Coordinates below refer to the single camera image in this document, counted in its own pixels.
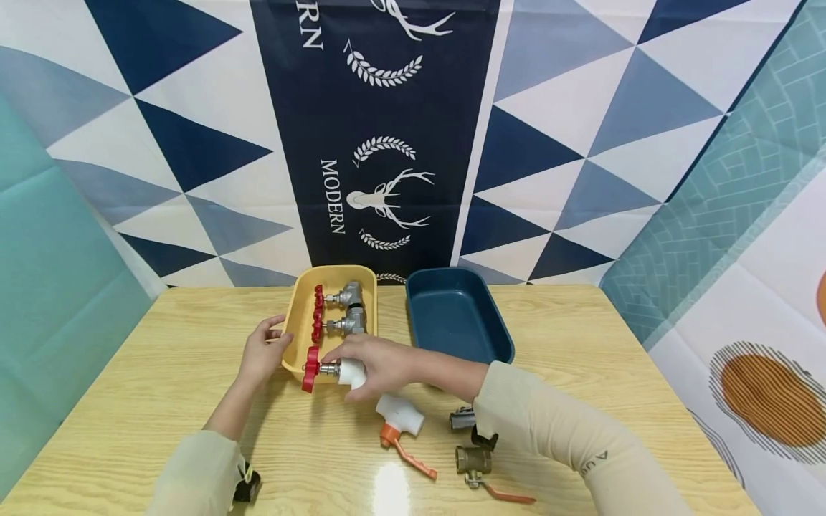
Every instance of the laurel wreath graphic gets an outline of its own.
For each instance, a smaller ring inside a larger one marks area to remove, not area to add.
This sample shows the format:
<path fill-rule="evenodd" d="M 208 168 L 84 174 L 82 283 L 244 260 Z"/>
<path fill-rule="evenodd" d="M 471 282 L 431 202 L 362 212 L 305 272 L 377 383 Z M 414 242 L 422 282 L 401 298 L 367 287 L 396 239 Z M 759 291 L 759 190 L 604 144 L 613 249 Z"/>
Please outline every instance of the laurel wreath graphic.
<path fill-rule="evenodd" d="M 395 242 L 383 242 L 369 233 L 365 233 L 364 230 L 358 232 L 360 235 L 361 240 L 372 247 L 373 249 L 378 249 L 379 251 L 392 251 L 393 249 L 398 249 L 403 247 L 405 244 L 411 241 L 411 236 L 407 235 L 401 239 L 398 239 Z"/>
<path fill-rule="evenodd" d="M 347 45 L 344 46 L 344 52 L 347 54 L 347 65 L 353 70 L 353 73 L 358 75 L 365 83 L 370 86 L 379 86 L 385 88 L 393 88 L 402 83 L 406 83 L 407 79 L 413 77 L 419 70 L 421 70 L 422 55 L 413 59 L 404 68 L 398 70 L 381 70 L 372 66 L 364 58 L 364 55 L 353 50 L 350 40 L 347 40 Z"/>
<path fill-rule="evenodd" d="M 355 157 L 353 164 L 356 168 L 358 168 L 361 162 L 367 161 L 370 154 L 376 152 L 377 150 L 384 149 L 395 149 L 408 158 L 415 160 L 415 150 L 413 150 L 412 147 L 400 138 L 392 138 L 390 136 L 373 136 L 371 140 L 365 141 L 356 148 L 355 152 L 353 152 L 353 156 Z"/>
<path fill-rule="evenodd" d="M 398 274 L 391 274 L 389 272 L 382 272 L 381 274 L 376 275 L 376 279 L 379 281 L 382 280 L 389 280 L 391 282 L 398 282 L 404 285 L 407 283 L 407 280 L 403 276 L 399 276 Z"/>

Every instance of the wooden table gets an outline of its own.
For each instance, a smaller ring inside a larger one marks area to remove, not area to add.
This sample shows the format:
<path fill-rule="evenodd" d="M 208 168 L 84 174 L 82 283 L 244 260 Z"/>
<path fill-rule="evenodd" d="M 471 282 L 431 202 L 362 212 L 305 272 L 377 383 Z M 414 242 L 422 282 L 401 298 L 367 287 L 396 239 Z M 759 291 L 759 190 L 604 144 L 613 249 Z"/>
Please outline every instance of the wooden table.
<path fill-rule="evenodd" d="M 620 316 L 593 286 L 492 286 L 516 345 L 514 363 L 624 421 L 697 514 L 757 514 Z M 197 431 L 232 382 L 244 339 L 282 313 L 289 288 L 166 291 L 43 448 L 0 514 L 141 514 L 172 450 Z M 405 292 L 379 287 L 379 333 L 409 343 Z M 492 500 L 456 474 L 448 414 L 432 388 L 403 394 L 426 415 L 402 442 L 439 470 L 432 482 L 379 446 L 374 404 L 344 405 L 342 386 L 313 395 L 283 370 L 253 409 L 244 454 L 263 477 L 233 514 L 593 514 L 582 479 L 541 457 L 497 448 L 487 476 L 533 506 Z"/>

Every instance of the dark blue banner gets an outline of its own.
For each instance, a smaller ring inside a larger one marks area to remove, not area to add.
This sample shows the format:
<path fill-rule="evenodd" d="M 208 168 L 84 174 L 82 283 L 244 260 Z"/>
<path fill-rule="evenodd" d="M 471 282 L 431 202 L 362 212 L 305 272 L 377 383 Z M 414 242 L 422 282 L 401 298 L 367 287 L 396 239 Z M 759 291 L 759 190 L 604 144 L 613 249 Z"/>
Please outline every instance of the dark blue banner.
<path fill-rule="evenodd" d="M 447 266 L 498 0 L 253 0 L 314 265 Z"/>

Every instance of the hand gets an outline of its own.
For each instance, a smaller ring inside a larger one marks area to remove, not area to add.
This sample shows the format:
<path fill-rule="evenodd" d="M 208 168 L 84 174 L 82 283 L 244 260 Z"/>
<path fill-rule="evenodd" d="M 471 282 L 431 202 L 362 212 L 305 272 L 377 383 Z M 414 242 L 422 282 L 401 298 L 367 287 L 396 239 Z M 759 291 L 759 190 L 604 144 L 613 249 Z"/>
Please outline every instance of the hand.
<path fill-rule="evenodd" d="M 355 358 L 364 362 L 367 381 L 350 391 L 344 401 L 361 401 L 379 397 L 385 392 L 398 391 L 416 381 L 417 355 L 427 353 L 418 348 L 395 343 L 386 338 L 367 334 L 353 334 L 336 349 L 327 353 L 322 362 L 340 358 Z"/>
<path fill-rule="evenodd" d="M 292 342 L 292 334 L 282 334 L 280 329 L 272 327 L 285 319 L 284 314 L 265 319 L 249 334 L 241 357 L 238 381 L 257 390 L 278 369 L 284 350 Z"/>

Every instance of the orange lever handle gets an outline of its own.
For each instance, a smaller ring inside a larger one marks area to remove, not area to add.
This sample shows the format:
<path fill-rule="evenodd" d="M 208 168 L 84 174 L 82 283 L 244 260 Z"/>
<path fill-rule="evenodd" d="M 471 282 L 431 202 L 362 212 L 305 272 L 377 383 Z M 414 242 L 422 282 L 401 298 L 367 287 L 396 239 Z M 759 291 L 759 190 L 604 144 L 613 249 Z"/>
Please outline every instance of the orange lever handle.
<path fill-rule="evenodd" d="M 536 502 L 536 498 L 530 496 L 508 495 L 507 493 L 501 493 L 500 491 L 493 489 L 487 484 L 487 482 L 482 482 L 482 484 L 493 498 L 500 499 L 504 502 L 515 502 L 517 504 L 533 504 Z"/>
<path fill-rule="evenodd" d="M 422 473 L 430 477 L 431 480 L 436 480 L 436 476 L 439 474 L 436 470 L 428 468 L 427 466 L 425 466 L 423 462 L 416 460 L 416 458 L 412 455 L 408 455 L 407 452 L 405 452 L 405 449 L 401 447 L 401 444 L 399 443 L 398 439 L 393 439 L 392 443 L 393 446 L 396 447 L 396 450 L 398 450 L 399 455 L 401 455 L 402 459 L 410 463 L 415 469 L 421 471 Z"/>

